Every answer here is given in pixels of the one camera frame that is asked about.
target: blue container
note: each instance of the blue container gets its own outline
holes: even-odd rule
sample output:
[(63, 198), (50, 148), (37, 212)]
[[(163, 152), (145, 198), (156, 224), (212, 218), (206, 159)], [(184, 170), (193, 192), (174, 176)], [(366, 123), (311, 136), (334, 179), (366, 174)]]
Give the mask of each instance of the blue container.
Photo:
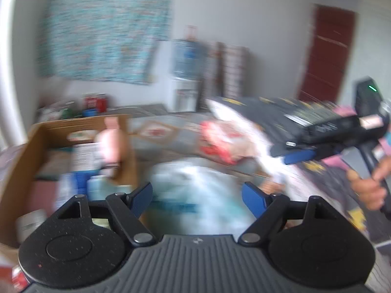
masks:
[(174, 75), (197, 80), (200, 76), (201, 46), (199, 42), (174, 41)]

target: human hand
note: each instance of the human hand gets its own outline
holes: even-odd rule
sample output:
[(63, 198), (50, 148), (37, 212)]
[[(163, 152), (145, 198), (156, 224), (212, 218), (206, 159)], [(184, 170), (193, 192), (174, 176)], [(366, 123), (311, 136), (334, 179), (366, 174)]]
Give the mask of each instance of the human hand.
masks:
[(380, 186), (380, 182), (390, 173), (391, 157), (386, 157), (378, 164), (371, 178), (363, 180), (352, 169), (347, 172), (347, 178), (351, 182), (351, 188), (365, 206), (370, 210), (378, 210), (384, 205), (384, 199), (388, 192), (384, 187)]

